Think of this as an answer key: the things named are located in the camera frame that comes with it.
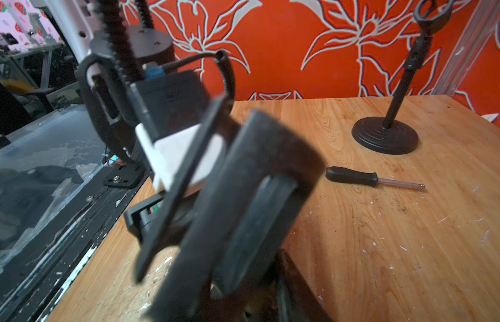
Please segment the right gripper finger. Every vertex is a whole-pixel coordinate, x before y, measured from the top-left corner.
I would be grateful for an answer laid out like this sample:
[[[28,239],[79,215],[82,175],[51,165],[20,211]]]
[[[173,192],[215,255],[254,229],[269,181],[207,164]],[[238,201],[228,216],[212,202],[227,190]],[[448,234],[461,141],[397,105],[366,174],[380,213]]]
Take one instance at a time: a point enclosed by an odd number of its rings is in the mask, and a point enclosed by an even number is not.
[[[278,321],[333,321],[284,250],[274,263]]]

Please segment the black round stand base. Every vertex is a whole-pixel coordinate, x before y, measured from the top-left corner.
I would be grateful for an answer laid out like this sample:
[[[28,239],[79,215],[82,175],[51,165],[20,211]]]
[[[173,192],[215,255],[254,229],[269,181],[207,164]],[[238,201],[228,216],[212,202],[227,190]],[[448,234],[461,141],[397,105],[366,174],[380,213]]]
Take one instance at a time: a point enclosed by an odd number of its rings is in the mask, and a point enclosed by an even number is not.
[[[419,136],[412,127],[394,120],[391,127],[383,126],[383,118],[360,119],[352,128],[352,136],[363,147],[391,155],[408,154],[419,143]]]

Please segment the black microphone stand pole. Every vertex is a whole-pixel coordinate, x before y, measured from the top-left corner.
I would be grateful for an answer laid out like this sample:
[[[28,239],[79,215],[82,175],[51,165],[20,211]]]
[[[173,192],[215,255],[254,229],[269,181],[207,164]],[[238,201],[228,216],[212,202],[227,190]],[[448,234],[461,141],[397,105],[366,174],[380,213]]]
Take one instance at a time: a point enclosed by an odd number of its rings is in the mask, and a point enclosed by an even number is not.
[[[418,36],[404,62],[404,72],[400,84],[394,92],[392,102],[387,111],[387,114],[382,122],[382,127],[390,129],[395,121],[395,117],[403,103],[404,98],[407,96],[409,87],[415,77],[416,72],[422,68],[424,61],[430,51],[433,41],[433,35],[439,32],[450,21],[452,7],[454,1],[448,1],[445,8],[433,17],[430,15],[437,11],[438,4],[436,1],[431,1],[426,12],[423,12],[423,6],[427,1],[420,1],[414,12],[413,16],[418,24],[421,33]]]

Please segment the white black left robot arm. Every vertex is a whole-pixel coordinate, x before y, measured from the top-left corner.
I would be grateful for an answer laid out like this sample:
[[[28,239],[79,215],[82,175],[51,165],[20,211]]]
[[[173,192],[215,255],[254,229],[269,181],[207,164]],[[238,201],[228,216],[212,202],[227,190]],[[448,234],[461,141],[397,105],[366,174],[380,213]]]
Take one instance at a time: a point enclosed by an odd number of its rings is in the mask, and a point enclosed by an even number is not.
[[[141,23],[133,26],[113,1],[47,5],[78,59],[75,76],[98,135],[122,161],[153,171],[156,196],[125,212],[128,230],[156,252],[179,244],[198,216],[201,186],[239,130],[230,116],[236,82],[227,53],[209,54],[224,82],[224,93],[210,100],[186,70],[203,55],[176,60],[146,1],[137,1]]]

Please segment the black handled screwdriver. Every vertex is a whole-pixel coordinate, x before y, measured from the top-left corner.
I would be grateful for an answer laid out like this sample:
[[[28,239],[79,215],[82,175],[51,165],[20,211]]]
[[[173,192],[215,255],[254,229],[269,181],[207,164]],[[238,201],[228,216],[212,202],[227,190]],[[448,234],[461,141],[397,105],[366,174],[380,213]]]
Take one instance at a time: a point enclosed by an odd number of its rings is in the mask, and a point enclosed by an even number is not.
[[[325,171],[325,177],[332,182],[351,185],[366,185],[372,188],[376,188],[378,185],[387,185],[417,191],[426,190],[425,186],[419,183],[379,178],[376,173],[364,173],[340,166],[328,167]]]

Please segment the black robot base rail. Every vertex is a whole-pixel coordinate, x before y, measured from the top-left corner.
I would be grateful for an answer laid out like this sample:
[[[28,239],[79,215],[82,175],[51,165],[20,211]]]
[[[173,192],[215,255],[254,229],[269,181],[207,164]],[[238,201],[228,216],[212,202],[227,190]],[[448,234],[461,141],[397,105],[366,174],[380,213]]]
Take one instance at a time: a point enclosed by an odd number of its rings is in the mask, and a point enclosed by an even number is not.
[[[0,321],[42,321],[141,188],[132,177],[103,168],[0,268]]]

